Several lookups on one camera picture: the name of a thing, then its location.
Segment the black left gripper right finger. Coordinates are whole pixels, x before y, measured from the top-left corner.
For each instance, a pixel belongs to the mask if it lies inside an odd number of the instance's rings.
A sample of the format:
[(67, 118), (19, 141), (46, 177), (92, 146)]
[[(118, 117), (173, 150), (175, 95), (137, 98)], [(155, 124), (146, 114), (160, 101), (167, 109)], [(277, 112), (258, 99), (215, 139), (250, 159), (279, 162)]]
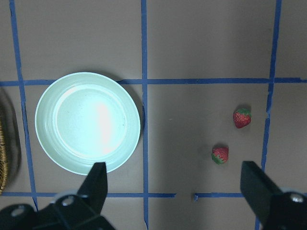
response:
[(307, 228), (307, 196), (283, 191), (253, 161), (242, 162), (240, 190), (263, 230)]

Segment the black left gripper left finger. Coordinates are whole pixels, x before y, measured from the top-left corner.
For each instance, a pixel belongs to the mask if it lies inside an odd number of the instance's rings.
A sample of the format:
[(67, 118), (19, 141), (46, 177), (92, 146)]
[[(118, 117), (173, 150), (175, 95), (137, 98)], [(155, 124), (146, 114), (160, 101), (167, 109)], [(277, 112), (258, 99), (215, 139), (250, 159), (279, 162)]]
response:
[(40, 211), (31, 205), (15, 204), (0, 211), (2, 230), (112, 230), (101, 215), (107, 196), (104, 162), (95, 163), (75, 194), (58, 197)]

